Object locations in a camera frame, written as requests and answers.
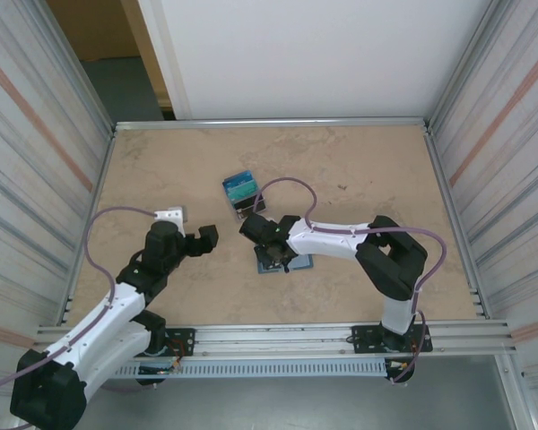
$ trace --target floor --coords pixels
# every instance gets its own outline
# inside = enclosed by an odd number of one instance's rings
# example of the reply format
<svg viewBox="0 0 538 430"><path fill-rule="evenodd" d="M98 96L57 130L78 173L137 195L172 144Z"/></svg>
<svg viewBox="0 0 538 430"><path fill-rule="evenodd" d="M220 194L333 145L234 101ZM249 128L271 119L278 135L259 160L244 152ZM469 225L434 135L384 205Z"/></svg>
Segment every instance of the floor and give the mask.
<svg viewBox="0 0 538 430"><path fill-rule="evenodd" d="M408 386L371 377L166 381L100 390L76 429L515 429L494 357L426 357Z"/></svg>
<svg viewBox="0 0 538 430"><path fill-rule="evenodd" d="M141 57L82 61L82 67L113 122L163 120Z"/></svg>
<svg viewBox="0 0 538 430"><path fill-rule="evenodd" d="M429 319L471 319L470 298L455 240L421 129L287 127L119 132L99 209L130 205L147 210L186 205L186 232L214 223L213 253L188 258L169 277L149 309L168 324L336 323L380 319L383 298L354 262L315 256L315 267L259 275L253 246L225 199L221 181L251 169L260 184L296 176L320 198L313 220L350 224L377 214L401 225L429 228L448 243L443 268L424 287L420 308ZM303 214L309 194L276 185L265 194L267 216ZM91 234L95 261L118 274L143 247L149 217L105 215ZM439 246L418 237L431 267ZM75 290L69 324L82 319L108 290L87 263Z"/></svg>

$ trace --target beige table surface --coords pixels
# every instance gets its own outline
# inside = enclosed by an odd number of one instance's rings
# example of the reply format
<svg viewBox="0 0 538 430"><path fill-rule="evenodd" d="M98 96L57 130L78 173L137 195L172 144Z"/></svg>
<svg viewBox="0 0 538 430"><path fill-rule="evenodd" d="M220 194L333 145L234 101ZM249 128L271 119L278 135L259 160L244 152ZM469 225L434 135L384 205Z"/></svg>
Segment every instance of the beige table surface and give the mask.
<svg viewBox="0 0 538 430"><path fill-rule="evenodd" d="M311 218L341 224L382 214L401 225L429 228L445 238L447 260L421 294L429 319L475 318L447 213L418 126L285 127L122 131L117 136L98 209L130 205L146 210L186 205L186 232L215 224L212 254L186 258L149 309L168 324L336 323L375 321L382 296L356 263L315 256L315 267L259 275L253 245L221 181L252 170L262 185L295 176L316 190ZM302 215L310 194L300 185L274 185L265 193L265 216ZM120 212L102 217L91 235L94 260L117 275L143 247L152 219ZM439 246L420 236L430 267ZM87 262L75 290L69 324L106 294L105 278Z"/></svg>

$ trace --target black mounting plate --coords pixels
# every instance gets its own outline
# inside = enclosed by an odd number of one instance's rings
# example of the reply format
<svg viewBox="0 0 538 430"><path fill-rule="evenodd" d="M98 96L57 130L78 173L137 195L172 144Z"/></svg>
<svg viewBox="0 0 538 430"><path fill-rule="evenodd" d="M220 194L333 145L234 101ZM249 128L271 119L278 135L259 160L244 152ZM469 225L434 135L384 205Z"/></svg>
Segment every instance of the black mounting plate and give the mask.
<svg viewBox="0 0 538 430"><path fill-rule="evenodd" d="M194 355L194 346L195 346L195 329L165 329L166 342L171 343L175 349L175 353L171 350L171 347L166 345L163 349L157 354L147 354L143 352L139 354L138 357L177 357L183 355L183 357L191 357ZM171 342L170 340L175 339L183 343L183 354L181 347L177 342Z"/></svg>
<svg viewBox="0 0 538 430"><path fill-rule="evenodd" d="M387 352L414 353L413 346L421 344L422 324L412 324L411 328L404 334L406 342L402 350L394 351L387 348L381 339L383 328L380 324L355 325L351 327L351 336L347 338L352 343L355 354L379 354ZM430 336L429 326L426 328L424 342L422 343L421 352L432 351L432 337Z"/></svg>

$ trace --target metal wall panel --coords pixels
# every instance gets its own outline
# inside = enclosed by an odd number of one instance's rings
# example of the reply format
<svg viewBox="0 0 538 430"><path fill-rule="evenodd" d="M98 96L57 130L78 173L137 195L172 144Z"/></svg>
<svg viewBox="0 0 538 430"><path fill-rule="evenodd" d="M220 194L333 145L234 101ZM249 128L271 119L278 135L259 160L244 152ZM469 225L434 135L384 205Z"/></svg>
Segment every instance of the metal wall panel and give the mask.
<svg viewBox="0 0 538 430"><path fill-rule="evenodd" d="M43 3L0 2L0 378L57 323L112 135L66 43Z"/></svg>
<svg viewBox="0 0 538 430"><path fill-rule="evenodd" d="M437 151L492 316L538 400L538 0L511 2L447 112Z"/></svg>

